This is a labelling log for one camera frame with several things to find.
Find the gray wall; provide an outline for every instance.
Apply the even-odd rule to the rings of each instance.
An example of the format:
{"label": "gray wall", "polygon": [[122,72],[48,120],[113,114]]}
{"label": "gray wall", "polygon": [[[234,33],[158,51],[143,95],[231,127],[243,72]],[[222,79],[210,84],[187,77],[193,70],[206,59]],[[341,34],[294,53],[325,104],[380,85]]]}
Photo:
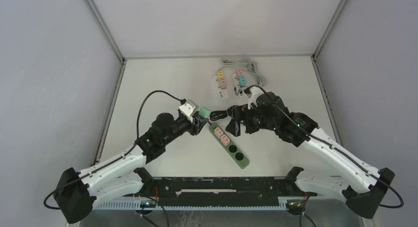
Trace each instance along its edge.
{"label": "gray wall", "polygon": [[0,226],[61,227],[42,201],[92,160],[119,62],[83,0],[0,0],[0,34]]}
{"label": "gray wall", "polygon": [[417,29],[417,0],[349,0],[318,59],[347,149],[396,174],[405,206],[378,210],[387,227],[417,218]]}

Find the green block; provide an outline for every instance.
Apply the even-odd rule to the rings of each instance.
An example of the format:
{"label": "green block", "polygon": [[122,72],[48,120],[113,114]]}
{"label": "green block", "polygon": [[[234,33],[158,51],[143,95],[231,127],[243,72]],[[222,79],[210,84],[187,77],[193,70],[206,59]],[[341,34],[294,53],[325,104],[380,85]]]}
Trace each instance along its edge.
{"label": "green block", "polygon": [[232,141],[231,137],[226,134],[229,137],[229,140],[231,140],[230,144],[227,146],[224,146],[223,143],[218,139],[218,137],[215,135],[215,128],[219,127],[217,123],[213,123],[209,127],[210,133],[215,137],[215,139],[218,140],[219,144],[225,149],[225,151],[229,154],[229,156],[235,161],[235,163],[241,168],[244,169],[249,165],[249,159],[248,157],[240,150],[240,148]]}
{"label": "green block", "polygon": [[209,118],[210,110],[206,109],[205,107],[201,107],[199,110],[199,116],[202,118]]}

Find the coiled white cable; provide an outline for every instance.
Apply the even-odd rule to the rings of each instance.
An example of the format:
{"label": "coiled white cable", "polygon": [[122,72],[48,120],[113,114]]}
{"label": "coiled white cable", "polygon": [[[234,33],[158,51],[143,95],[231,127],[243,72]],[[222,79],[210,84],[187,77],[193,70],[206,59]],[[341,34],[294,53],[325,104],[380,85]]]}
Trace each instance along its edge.
{"label": "coiled white cable", "polygon": [[259,86],[267,85],[266,79],[262,75],[260,75],[260,73],[257,70],[257,63],[251,61],[250,58],[245,58],[245,57],[244,58],[223,58],[221,60],[221,64],[223,65],[223,67],[220,68],[219,70],[225,67],[230,67],[230,66],[237,66],[237,67],[241,66],[241,69],[246,70],[247,72],[249,72],[250,74],[254,76],[254,79],[257,85]]}

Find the white wall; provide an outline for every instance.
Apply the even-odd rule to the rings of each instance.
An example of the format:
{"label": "white wall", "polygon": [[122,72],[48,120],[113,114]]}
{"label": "white wall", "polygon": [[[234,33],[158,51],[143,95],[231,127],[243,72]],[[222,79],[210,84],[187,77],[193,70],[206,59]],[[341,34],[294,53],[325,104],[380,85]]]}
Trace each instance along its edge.
{"label": "white wall", "polygon": [[83,0],[0,0],[0,12],[0,226],[64,226],[42,201],[89,165],[119,62]]}
{"label": "white wall", "polygon": [[340,0],[95,0],[125,57],[313,54]]}
{"label": "white wall", "polygon": [[349,0],[319,58],[347,149],[396,174],[405,206],[378,210],[386,227],[417,221],[417,13],[417,0]]}

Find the white power strip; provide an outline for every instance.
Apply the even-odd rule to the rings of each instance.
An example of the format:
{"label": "white power strip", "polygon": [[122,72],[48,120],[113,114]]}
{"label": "white power strip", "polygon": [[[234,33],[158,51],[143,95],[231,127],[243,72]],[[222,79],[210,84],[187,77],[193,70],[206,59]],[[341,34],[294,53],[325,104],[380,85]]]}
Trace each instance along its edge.
{"label": "white power strip", "polygon": [[[235,87],[234,91],[236,94],[238,90],[240,89],[240,80],[238,79],[237,74],[232,74],[232,81],[234,82],[234,87]],[[244,89],[245,89],[245,86],[241,88],[242,93],[241,94],[238,93],[238,96],[244,96]]]}
{"label": "white power strip", "polygon": [[229,98],[228,91],[226,89],[221,88],[221,85],[219,84],[218,76],[213,77],[213,85],[215,86],[215,91],[221,100]]}

